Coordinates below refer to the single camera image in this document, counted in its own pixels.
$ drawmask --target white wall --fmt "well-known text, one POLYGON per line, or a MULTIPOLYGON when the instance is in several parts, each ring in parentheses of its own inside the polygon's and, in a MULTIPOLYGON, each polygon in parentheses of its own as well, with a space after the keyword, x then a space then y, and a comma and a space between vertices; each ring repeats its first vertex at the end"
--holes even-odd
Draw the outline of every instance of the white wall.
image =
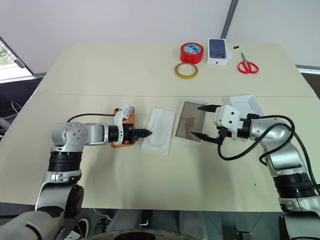
POLYGON ((74 42, 219 38, 231 0, 1 0, 0 36, 34 73, 74 42))
POLYGON ((227 40, 279 43, 295 64, 319 67, 320 0, 239 0, 227 40))

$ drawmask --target orange phone case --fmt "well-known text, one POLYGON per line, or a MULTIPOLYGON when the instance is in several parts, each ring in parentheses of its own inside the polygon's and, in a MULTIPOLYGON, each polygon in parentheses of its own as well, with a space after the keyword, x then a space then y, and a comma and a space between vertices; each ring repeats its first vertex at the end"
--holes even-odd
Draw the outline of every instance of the orange phone case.
MULTIPOLYGON (((122 120, 122 123, 123 124, 133 124, 133 129, 134 129, 135 128, 135 122, 136 122, 136 118, 135 118, 136 110, 135 110, 135 108, 133 106, 131 106, 131 108, 132 108, 132 112, 131 112, 130 116, 128 117, 127 120, 122 120)), ((120 144, 120 145, 115 145, 114 143, 112 143, 111 145, 112 145, 113 148, 120 148, 120 147, 132 146, 132 145, 135 145, 135 144, 136 144, 136 142, 129 143, 129 141, 125 141, 123 144, 120 144)))

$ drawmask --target metal pole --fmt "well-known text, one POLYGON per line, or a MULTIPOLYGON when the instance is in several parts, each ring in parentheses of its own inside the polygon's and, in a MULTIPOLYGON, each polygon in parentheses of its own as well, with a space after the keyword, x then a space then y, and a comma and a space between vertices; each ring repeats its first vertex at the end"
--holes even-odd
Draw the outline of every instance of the metal pole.
POLYGON ((225 20, 225 23, 224 23, 222 34, 221 34, 221 37, 220 37, 221 39, 226 39, 227 38, 227 35, 228 35, 228 32, 229 32, 229 28, 230 28, 232 19, 234 18, 234 14, 235 14, 235 11, 236 11, 236 8, 237 8, 238 1, 239 0, 232 0, 231 1, 229 12, 228 12, 228 15, 226 16, 226 20, 225 20))

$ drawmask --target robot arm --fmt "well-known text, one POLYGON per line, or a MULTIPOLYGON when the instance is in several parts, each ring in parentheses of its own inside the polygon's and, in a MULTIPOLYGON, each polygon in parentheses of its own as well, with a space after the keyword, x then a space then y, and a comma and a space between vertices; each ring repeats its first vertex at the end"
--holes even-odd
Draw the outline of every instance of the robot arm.
POLYGON ((219 129, 218 137, 211 138, 196 132, 193 134, 204 141, 218 144, 219 156, 224 160, 234 160, 249 152, 249 150, 244 151, 244 154, 238 154, 235 157, 222 156, 220 147, 225 137, 231 137, 233 140, 251 139, 255 141, 253 144, 255 147, 258 144, 257 140, 265 135, 260 144, 263 152, 266 153, 265 164, 277 188, 280 207, 288 213, 284 216, 288 236, 290 239, 306 236, 319 239, 320 196, 315 191, 318 186, 315 181, 310 180, 304 161, 296 147, 291 142, 284 144, 291 135, 295 134, 293 122, 291 123, 292 133, 291 127, 277 117, 248 114, 247 118, 241 118, 240 112, 230 105, 207 105, 198 109, 215 113, 213 123, 219 129))
POLYGON ((25 212, 0 226, 0 240, 64 239, 64 225, 78 215, 84 197, 83 187, 77 184, 84 146, 133 143, 151 134, 146 129, 133 129, 132 124, 122 123, 131 112, 131 107, 122 105, 114 116, 115 125, 80 122, 56 125, 51 133, 53 147, 48 171, 44 173, 35 211, 25 212))

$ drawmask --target tape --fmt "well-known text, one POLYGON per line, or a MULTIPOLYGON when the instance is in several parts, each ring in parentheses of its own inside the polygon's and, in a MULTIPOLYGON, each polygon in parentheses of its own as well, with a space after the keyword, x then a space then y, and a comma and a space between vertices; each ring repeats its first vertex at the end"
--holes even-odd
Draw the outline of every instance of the tape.
POLYGON ((183 63, 198 64, 203 54, 204 47, 195 42, 187 42, 180 48, 180 60, 183 63))
POLYGON ((193 79, 198 74, 198 68, 192 63, 182 62, 175 66, 174 72, 179 78, 193 79))

